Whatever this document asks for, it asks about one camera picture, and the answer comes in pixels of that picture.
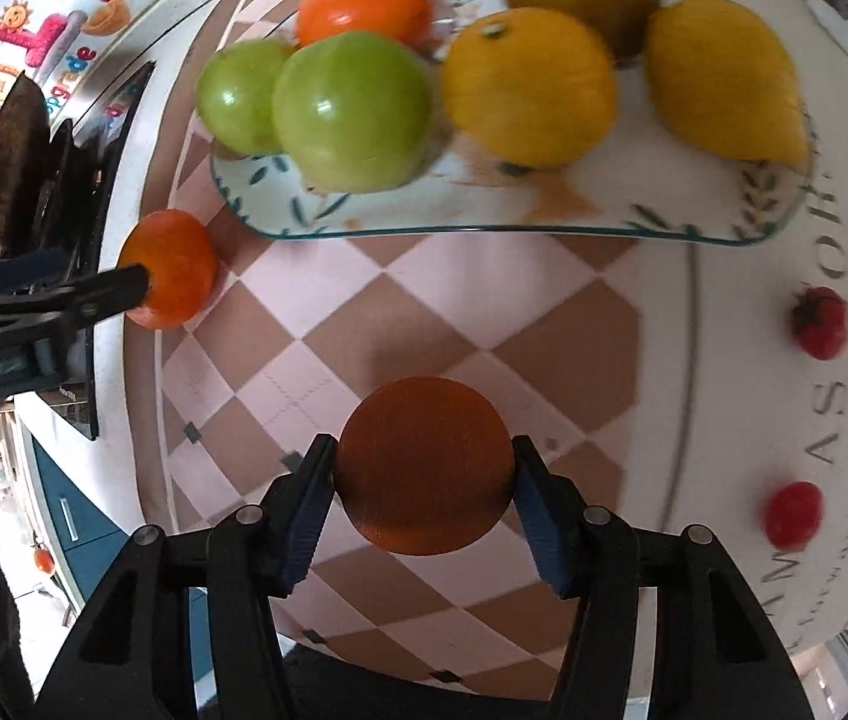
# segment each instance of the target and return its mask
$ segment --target checkered tablecloth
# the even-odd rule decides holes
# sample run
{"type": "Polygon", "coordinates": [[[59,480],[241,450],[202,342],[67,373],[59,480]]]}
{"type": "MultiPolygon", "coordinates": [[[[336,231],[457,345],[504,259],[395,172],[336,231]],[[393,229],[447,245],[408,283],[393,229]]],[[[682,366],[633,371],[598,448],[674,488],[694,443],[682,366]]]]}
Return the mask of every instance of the checkered tablecloth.
{"type": "MultiPolygon", "coordinates": [[[[219,43],[270,33],[299,1],[238,0],[219,43]]],[[[636,398],[638,242],[271,242],[221,201],[211,148],[192,116],[168,204],[206,223],[219,284],[205,311],[155,345],[179,531],[258,502],[288,453],[317,433],[339,436],[378,386],[420,375],[473,386],[589,502],[615,506],[636,398]]],[[[550,695],[576,610],[539,581],[513,509],[464,550],[406,557],[368,544],[338,502],[307,579],[272,606],[279,632],[352,664],[527,699],[550,695]]]]}

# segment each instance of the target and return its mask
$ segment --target plate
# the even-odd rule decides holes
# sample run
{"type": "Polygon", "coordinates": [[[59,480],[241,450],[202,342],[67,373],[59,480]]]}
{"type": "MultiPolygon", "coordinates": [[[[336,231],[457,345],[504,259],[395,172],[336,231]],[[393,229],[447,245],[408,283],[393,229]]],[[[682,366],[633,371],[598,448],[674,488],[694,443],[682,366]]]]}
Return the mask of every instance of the plate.
{"type": "MultiPolygon", "coordinates": [[[[670,4],[678,0],[663,0],[670,4]]],[[[434,0],[435,63],[456,33],[507,8],[504,0],[434,0]]],[[[293,19],[275,33],[293,36],[293,19]]],[[[410,184],[338,194],[308,184],[286,154],[239,157],[213,148],[211,171],[227,204],[272,238],[538,230],[749,245],[779,231],[811,189],[806,170],[724,159],[689,146],[654,116],[640,65],[617,71],[619,115],[584,158],[561,170],[502,163],[464,133],[435,139],[410,184]]]]}

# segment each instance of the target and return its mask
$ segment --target drawer handle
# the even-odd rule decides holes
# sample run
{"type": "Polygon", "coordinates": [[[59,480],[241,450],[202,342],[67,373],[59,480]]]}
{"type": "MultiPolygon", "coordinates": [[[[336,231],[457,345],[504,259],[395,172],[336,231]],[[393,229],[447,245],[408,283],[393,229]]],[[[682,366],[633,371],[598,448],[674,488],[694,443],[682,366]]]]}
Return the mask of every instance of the drawer handle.
{"type": "Polygon", "coordinates": [[[77,528],[74,527],[74,514],[71,514],[71,504],[67,502],[67,498],[59,498],[61,501],[61,512],[64,512],[64,524],[67,525],[67,532],[71,535],[71,541],[78,541],[77,528]]]}

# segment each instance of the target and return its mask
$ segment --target lemon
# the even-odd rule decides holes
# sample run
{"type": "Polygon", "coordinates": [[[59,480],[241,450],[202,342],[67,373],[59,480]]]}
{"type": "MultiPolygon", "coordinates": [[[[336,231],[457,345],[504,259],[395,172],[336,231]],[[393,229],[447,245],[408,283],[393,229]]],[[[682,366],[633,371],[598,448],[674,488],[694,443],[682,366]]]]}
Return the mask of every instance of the lemon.
{"type": "Polygon", "coordinates": [[[515,8],[472,23],[441,72],[444,107],[495,157],[560,167],[595,146],[617,117],[608,46],[557,11],[515,8]]]}
{"type": "Polygon", "coordinates": [[[654,107],[675,135],[731,159],[806,162],[795,67],[756,13],[682,0],[651,16],[645,50],[654,107]]]}

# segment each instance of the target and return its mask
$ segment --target smiling sun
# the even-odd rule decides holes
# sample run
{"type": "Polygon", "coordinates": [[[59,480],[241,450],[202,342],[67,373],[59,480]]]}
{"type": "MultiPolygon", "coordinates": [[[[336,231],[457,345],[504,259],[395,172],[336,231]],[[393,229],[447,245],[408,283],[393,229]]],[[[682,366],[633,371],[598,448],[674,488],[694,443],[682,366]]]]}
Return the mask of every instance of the smiling sun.
{"type": "Polygon", "coordinates": [[[5,7],[4,13],[1,15],[1,24],[8,31],[15,31],[27,25],[31,14],[34,13],[29,9],[27,2],[13,1],[5,7]]]}

